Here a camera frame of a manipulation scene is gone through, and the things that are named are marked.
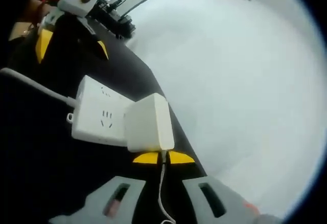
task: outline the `black table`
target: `black table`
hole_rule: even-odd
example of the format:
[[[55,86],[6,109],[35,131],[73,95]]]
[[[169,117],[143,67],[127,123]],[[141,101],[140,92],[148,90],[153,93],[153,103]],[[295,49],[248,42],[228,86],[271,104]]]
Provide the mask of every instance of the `black table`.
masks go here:
[[[52,41],[57,46],[48,48],[41,64],[36,62],[33,32],[13,54],[10,67],[65,96],[75,97],[84,75],[134,101],[163,95],[152,71],[136,55],[100,25],[92,26],[106,45],[109,61],[83,48],[75,51],[79,46],[66,37],[66,27],[55,32]],[[72,108],[63,102],[10,77],[0,76],[0,87],[7,222],[45,223],[77,211],[88,194],[120,175],[137,156],[126,148],[72,139],[65,120]],[[171,118],[175,150],[198,162],[172,111]]]

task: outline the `yellow triangle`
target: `yellow triangle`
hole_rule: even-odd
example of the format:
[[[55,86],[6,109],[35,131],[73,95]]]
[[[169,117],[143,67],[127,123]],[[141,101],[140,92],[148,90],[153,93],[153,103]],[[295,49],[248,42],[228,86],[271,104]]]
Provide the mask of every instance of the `yellow triangle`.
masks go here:
[[[158,152],[148,152],[135,158],[133,163],[157,164],[157,161],[158,161]]]
[[[103,49],[104,54],[107,56],[107,59],[109,59],[108,54],[107,54],[106,47],[104,46],[103,42],[102,41],[98,41],[98,44],[100,44],[100,46]]]
[[[169,151],[169,158],[171,164],[188,164],[195,162],[190,156],[175,151]]]
[[[41,64],[41,62],[45,56],[46,49],[48,48],[48,45],[49,45],[52,35],[53,35],[53,32],[45,30],[45,29],[42,29],[39,34],[39,38],[37,39],[37,43],[35,45],[37,62],[39,62],[39,64]]]

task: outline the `power strip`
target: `power strip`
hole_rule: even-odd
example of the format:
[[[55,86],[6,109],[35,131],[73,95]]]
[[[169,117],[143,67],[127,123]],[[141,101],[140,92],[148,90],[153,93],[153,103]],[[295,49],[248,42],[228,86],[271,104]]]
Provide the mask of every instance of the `power strip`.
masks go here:
[[[175,146],[165,97],[151,94],[134,102],[88,76],[79,85],[67,122],[77,140],[128,147],[132,152]]]
[[[76,103],[74,113],[67,115],[74,139],[127,146],[124,114],[133,101],[85,76],[78,87]]]

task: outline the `white cable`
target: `white cable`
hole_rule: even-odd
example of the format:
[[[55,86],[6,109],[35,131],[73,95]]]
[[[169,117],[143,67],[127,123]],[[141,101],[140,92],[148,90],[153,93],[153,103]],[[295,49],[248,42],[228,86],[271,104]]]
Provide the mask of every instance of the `white cable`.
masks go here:
[[[163,220],[162,223],[160,223],[160,224],[164,224],[166,222],[171,223],[171,224],[175,224],[175,222],[172,222],[171,220]]]
[[[0,70],[0,73],[1,74],[5,74],[5,75],[9,75],[9,76],[12,76],[38,90],[40,90],[41,92],[55,98],[55,99],[58,99],[58,100],[61,100],[63,102],[65,102],[67,105],[71,106],[71,107],[75,107],[75,104],[76,104],[76,100],[71,98],[71,97],[65,97],[63,95],[60,95],[56,92],[53,92],[52,90],[42,86],[41,84],[37,83],[36,81],[24,76],[23,74],[17,72],[17,71],[14,71],[10,68],[3,68]]]
[[[172,218],[167,211],[165,210],[164,206],[162,205],[161,202],[161,187],[162,187],[162,182],[164,181],[164,176],[165,176],[165,170],[166,170],[166,153],[167,151],[162,152],[162,169],[161,169],[161,176],[160,176],[160,184],[159,184],[159,196],[158,196],[158,203],[161,208],[161,211],[163,214],[169,219],[169,220],[164,220],[161,224],[165,222],[170,222],[172,224],[176,224],[176,221],[174,218]]]

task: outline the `electrical outlet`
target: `electrical outlet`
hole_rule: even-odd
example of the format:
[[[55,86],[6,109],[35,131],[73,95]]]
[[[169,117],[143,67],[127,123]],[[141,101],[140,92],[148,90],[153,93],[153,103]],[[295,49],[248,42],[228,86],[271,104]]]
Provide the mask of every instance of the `electrical outlet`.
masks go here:
[[[127,146],[124,114],[133,101],[88,76],[81,81],[76,100],[74,112],[67,116],[74,139]]]

